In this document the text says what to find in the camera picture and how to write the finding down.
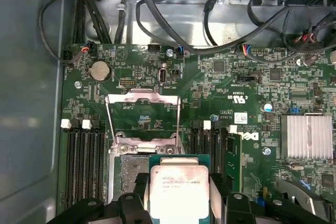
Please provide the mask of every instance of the silver heatsink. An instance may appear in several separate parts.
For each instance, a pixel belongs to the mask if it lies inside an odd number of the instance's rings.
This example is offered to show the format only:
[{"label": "silver heatsink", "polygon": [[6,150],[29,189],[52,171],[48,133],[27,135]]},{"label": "silver heatsink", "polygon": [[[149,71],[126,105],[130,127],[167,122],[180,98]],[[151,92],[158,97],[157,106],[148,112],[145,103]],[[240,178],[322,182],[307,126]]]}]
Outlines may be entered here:
[{"label": "silver heatsink", "polygon": [[283,115],[281,155],[287,158],[332,159],[332,117]]}]

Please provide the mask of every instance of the white label sticker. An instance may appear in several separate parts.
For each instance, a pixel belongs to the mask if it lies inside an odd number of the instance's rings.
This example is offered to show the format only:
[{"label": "white label sticker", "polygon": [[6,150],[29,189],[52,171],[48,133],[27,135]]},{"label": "white label sticker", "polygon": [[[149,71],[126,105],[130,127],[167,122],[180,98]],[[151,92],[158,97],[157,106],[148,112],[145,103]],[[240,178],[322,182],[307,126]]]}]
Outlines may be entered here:
[{"label": "white label sticker", "polygon": [[235,124],[247,124],[247,113],[235,113]]}]

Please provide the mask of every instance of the motherboard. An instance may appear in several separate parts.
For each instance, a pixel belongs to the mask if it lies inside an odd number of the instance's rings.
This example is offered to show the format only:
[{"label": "motherboard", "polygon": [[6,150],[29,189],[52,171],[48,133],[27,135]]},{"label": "motherboard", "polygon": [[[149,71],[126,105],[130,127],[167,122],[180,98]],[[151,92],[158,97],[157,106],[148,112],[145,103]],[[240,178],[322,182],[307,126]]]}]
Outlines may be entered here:
[{"label": "motherboard", "polygon": [[[64,52],[71,57],[84,45]],[[252,48],[268,60],[283,48]],[[97,45],[65,67],[58,212],[132,191],[149,155],[209,154],[209,172],[263,204],[276,181],[336,202],[336,70],[331,52],[276,65],[243,53]]]}]

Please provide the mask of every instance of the red wire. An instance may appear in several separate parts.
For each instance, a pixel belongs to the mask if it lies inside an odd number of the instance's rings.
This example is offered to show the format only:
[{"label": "red wire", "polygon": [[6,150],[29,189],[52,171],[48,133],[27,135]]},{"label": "red wire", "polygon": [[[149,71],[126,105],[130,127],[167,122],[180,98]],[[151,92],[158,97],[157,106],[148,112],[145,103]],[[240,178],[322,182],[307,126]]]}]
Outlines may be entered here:
[{"label": "red wire", "polygon": [[88,47],[83,47],[81,51],[82,51],[82,52],[87,52],[87,51],[89,51],[89,49],[90,49],[90,48],[88,48]]}]

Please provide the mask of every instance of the usb port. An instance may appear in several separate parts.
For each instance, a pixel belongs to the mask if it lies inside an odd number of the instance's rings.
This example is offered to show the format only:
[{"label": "usb port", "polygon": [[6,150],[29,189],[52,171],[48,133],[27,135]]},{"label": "usb port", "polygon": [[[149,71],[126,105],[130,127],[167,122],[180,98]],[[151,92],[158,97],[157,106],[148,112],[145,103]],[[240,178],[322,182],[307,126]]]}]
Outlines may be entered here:
[{"label": "usb port", "polygon": [[167,82],[167,70],[164,68],[161,68],[159,71],[159,82],[160,83],[166,83]]}]

